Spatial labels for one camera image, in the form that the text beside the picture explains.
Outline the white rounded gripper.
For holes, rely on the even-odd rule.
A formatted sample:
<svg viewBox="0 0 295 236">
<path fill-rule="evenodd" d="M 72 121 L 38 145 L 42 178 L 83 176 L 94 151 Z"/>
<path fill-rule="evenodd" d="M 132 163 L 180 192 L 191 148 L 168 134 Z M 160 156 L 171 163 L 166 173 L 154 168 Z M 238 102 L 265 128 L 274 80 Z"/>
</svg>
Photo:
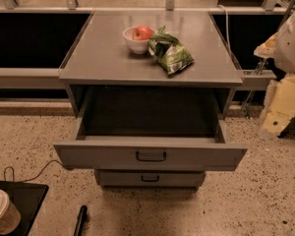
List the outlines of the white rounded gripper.
<svg viewBox="0 0 295 236">
<path fill-rule="evenodd" d="M 273 58 L 275 66 L 295 74 L 295 11 L 276 32 L 254 50 L 260 58 Z M 259 135 L 273 139 L 280 135 L 295 117 L 295 75 L 271 80 L 265 92 Z"/>
</svg>

